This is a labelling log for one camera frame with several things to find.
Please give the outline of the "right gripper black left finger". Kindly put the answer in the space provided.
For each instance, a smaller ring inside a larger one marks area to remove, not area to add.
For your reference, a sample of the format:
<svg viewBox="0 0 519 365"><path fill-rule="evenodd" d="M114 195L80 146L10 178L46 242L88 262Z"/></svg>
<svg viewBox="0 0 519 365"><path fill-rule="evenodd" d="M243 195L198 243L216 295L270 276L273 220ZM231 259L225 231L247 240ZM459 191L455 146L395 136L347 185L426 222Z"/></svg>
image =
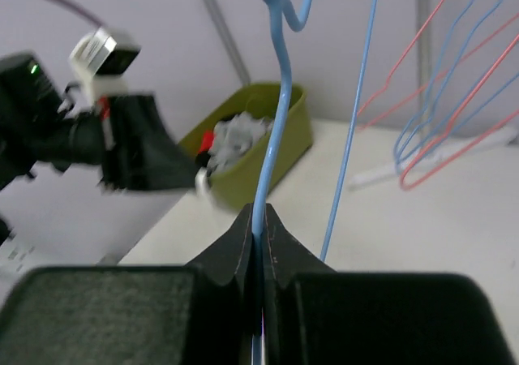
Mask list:
<svg viewBox="0 0 519 365"><path fill-rule="evenodd" d="M236 281L247 286L254 281L252 204L246 204L229 229L202 250L186 266L201 268L218 286Z"/></svg>

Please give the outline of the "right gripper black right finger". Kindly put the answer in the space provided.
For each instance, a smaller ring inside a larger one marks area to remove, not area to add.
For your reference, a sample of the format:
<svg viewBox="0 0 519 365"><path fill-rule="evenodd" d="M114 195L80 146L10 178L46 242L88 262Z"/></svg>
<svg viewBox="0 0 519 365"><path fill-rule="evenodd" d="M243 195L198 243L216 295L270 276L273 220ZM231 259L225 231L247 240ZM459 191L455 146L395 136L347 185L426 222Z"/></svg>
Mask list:
<svg viewBox="0 0 519 365"><path fill-rule="evenodd" d="M334 273L284 226L271 204L265 205L263 270L266 286L285 288L298 273Z"/></svg>

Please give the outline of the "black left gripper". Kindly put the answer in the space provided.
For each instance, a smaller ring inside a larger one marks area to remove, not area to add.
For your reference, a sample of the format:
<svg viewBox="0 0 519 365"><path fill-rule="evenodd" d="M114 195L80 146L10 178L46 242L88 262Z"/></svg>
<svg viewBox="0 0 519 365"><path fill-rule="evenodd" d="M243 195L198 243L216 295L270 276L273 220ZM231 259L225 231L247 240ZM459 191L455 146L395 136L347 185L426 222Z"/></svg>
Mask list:
<svg viewBox="0 0 519 365"><path fill-rule="evenodd" d="M101 96L102 182L128 191L193 189L199 167L173 140L151 93Z"/></svg>

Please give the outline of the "black tank top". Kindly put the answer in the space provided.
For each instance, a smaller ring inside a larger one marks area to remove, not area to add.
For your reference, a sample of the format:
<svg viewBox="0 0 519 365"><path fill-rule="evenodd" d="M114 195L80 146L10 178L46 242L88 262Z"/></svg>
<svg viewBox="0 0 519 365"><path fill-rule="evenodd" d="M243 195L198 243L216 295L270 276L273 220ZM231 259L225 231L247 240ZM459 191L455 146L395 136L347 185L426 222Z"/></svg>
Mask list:
<svg viewBox="0 0 519 365"><path fill-rule="evenodd" d="M195 157L195 163L200 169L203 169L206 171L207 175L211 174L211 170L209 169L208 163L212 156L209 154L209 152L199 152L197 156Z"/></svg>

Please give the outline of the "white garment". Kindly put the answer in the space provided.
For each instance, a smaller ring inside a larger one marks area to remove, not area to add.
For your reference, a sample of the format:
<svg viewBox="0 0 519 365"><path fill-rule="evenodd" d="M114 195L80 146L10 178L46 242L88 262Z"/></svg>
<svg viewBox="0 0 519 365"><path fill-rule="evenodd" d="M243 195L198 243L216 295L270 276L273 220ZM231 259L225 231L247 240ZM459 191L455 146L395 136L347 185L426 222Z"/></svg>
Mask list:
<svg viewBox="0 0 519 365"><path fill-rule="evenodd" d="M206 168L200 168L195 176L195 192L198 196L210 196L210 185Z"/></svg>

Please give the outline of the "grey tank top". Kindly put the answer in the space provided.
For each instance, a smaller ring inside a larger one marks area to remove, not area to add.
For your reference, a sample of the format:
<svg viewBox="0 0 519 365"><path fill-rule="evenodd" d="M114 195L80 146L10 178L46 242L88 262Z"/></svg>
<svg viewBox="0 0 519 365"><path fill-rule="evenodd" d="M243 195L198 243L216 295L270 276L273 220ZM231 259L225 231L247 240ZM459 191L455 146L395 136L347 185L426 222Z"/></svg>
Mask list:
<svg viewBox="0 0 519 365"><path fill-rule="evenodd" d="M254 118L248 112L221 120L213 128L214 139L208 150L208 171L220 173L234 166L244 154L272 130L270 118Z"/></svg>

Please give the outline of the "pink wire hanger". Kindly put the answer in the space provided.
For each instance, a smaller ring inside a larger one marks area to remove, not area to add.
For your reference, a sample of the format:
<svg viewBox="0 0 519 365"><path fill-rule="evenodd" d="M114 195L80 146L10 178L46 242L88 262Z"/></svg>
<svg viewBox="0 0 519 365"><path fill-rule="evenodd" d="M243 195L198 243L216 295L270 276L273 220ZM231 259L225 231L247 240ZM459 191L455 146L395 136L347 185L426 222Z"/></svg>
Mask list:
<svg viewBox="0 0 519 365"><path fill-rule="evenodd" d="M424 54L421 58L423 61L425 61L425 59L427 59L428 61L428 56L426 56L425 54L429 53L430 51L430 48L428 45L425 45L425 43L420 43L421 41L425 41L425 37L426 37L426 32L429 30L429 25L431 23L431 21L433 20L433 18L435 17L435 15L437 14L437 12L439 11L439 9L442 7L442 5L445 3L446 0L439 0L439 2L436 4L435 8L428 12L426 11L426 13L429 13L428 17L426 17L425 19L420 19L422 16L421 14L423 13L422 11L420 11L422 8L420 8L422 5L425 5L425 7L428 9L429 7L429 4L430 4L430 0L416 0L416 6L417 6L417 16L416 16L416 19L417 19L417 32L414 36L414 38L412 39L412 41L406 46L405 50L403 51L402 55L399 57L399 59L397 60L397 62L394 64L394 66L392 67L391 71L388 73L388 76L385 80L385 83L384 85L376 92L374 92L369 98L367 101L364 102L364 104L362 106L360 106L360 108L358 109L357 113L356 113L356 116L360 116L361 113L379 96L381 96L383 93L385 93L389 87L389 85L391 84L391 81L392 81L392 77L393 75L395 74L395 72L397 71L398 67L402 64L402 62L405 60L406 56L408 55L408 53L413 49L413 47L415 46L415 44L417 44L417 42L420 44L419 48L421 49L422 46L425 47L425 51L420 52L422 54ZM497 28L490 36L488 36L487 38L483 39L483 41L481 41L478 45L476 45L473 49L471 49L469 52L467 52L466 54L463 54L463 56L461 57L460 61L457 62L457 64L461 64L463 63L466 59L470 58L473 54L477 53L483 46L485 46L487 43L489 43L494 37L496 37L497 35L499 35L503 30L506 29L507 26L509 26L510 24L512 24L514 21L516 21L518 19L518 13L516 13L515 15L513 15L510 19L508 19L506 22L504 22L504 24L502 24L499 28ZM418 61L418 65L421 66L423 65L423 61L420 62ZM360 128L361 129L365 129L365 128L368 128L368 127L371 127L371 126L374 126L376 123L380 122L382 119L388 117L390 114L394 113L395 111L397 111L399 108L401 108L403 105L406 105L408 102L412 101L414 98L416 98L418 95L422 94L422 92L427 88L427 85L428 85L428 81L429 79L426 80L426 83L425 84L420 84L420 86L418 86L418 89L416 89L413 93L411 93L408 97L404 98L402 101L400 101L399 103L396 103L395 105L393 105L391 108L387 109L386 111L384 111L382 114L379 114L378 116L376 116L375 118L371 119L369 122L366 122L365 124L363 124Z"/></svg>
<svg viewBox="0 0 519 365"><path fill-rule="evenodd" d="M448 30L440 53L436 59L427 88L422 92L423 102L421 108L407 122L393 148L395 169L399 176L400 187L402 190L409 191L425 182L438 171L442 170L446 165L455 161L458 157L462 156L473 147L485 140L488 140L488 138L493 137L496 132L502 131L511 120L518 116L518 111L514 110L506 118L503 118L482 134L477 135L464 146L443 146L445 140L448 140L451 135L458 133L465 124L475 118L481 111L485 110L485 108L488 107L491 102L495 100L507 87L518 80L518 75L510 77L479 107L473 108L471 112L467 111L470 107L471 101L477 96L478 92L484 87L486 82L495 74L495 72L499 70L500 65L505 61L508 55L518 47L518 38L514 37L496 60L483 71L480 77L470 87L470 90L468 90L468 92L452 107L450 113L441 121L436 123L415 146L412 148L409 147L411 140L434 122L437 105L442 99L443 92L449 86L450 79L454 75L455 70L459 65L461 65L457 64L457 62L460 61L463 54L469 52L466 51L466 49L469 46L472 37L478 31L479 27L495 14L497 9L498 6L493 6L476 21L474 26L469 30L468 35L466 35L454 60L449 63L448 69L440 71L453 32L462 17L458 16L453 21L451 28Z"/></svg>

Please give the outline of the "red tank top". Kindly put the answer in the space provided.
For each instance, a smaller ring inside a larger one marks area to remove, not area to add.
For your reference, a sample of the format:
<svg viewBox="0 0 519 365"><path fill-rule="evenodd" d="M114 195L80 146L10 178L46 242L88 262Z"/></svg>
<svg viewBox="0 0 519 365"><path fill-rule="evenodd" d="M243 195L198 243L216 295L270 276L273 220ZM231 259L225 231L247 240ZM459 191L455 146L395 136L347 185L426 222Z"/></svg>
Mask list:
<svg viewBox="0 0 519 365"><path fill-rule="evenodd" d="M208 152L213 145L214 138L214 131L205 131L202 134L202 140L199 146L198 154L201 154L202 152Z"/></svg>

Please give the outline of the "light blue wire hanger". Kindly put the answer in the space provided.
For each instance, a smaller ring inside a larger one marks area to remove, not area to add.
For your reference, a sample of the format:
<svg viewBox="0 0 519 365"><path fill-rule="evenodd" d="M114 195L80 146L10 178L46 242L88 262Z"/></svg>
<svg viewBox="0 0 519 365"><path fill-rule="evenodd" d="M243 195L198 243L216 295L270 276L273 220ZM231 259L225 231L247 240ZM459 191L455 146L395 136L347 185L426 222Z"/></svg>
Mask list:
<svg viewBox="0 0 519 365"><path fill-rule="evenodd" d="M439 157L437 153L440 151L440 146L443 142L450 137L453 133L457 132L472 118L475 117L480 111L487 107L491 101L500 95L510 84L517 79L513 76L509 81L503 84L497 92L489 97L484 103L482 103L474 112L466 116L466 118L460 120L460 115L463 114L464 109L473 100L481 87L489 80L497 67L504 61L506 55L515 47L517 47L518 40L512 41L507 49L500 55L492 65L486 68L481 76L474 82L468 92L454 104L450 113L445 116L440 122L434 123L435 114L439 103L442 99L445 89L449 86L449 82L453 77L456 69L473 53L477 52L483 47L492 37L496 36L502 29L499 28L494 31L490 36L481 41L472 50L467 48L470 45L474 34L478 29L487 22L505 0L495 0L494 4L490 8L483 12L482 15L474 22L473 27L468 31L463 43L460 45L457 51L456 57L452 62L448 64L448 68L442 71L440 68L447 62L445 54L448 51L450 44L452 43L453 36L457 29L460 27L460 23L463 22L465 16L470 11L472 6L478 0L468 0L466 6L459 13L459 15L452 21L449 30L446 32L443 44L440 52L436 59L434 69L432 70L431 77L420 87L417 91L417 95L421 98L416 113L409 119L409 121L403 127L401 134L398 136L396 143L393 148L393 159L395 161L395 169L397 174L404 177L411 170L420 164L431 165L433 172L441 169L447 165L450 161L458 158L462 153L469 150L471 147L477 145L479 142L486 139L487 135L493 135L495 130L500 131L502 126L507 123L506 120L498 123L492 129L486 133L480 135L468 146L461 148L456 152L445 151L443 157Z"/></svg>

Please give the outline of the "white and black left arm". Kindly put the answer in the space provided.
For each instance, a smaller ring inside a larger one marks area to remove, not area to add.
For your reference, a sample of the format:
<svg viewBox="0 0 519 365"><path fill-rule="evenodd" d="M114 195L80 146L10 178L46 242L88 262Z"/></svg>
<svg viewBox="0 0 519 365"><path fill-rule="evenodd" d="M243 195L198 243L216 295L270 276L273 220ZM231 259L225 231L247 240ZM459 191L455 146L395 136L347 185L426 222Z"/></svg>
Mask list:
<svg viewBox="0 0 519 365"><path fill-rule="evenodd" d="M33 179L37 162L63 173L97 166L111 191L192 189L198 166L169 135L151 93L103 95L72 116L36 55L1 59L1 186Z"/></svg>

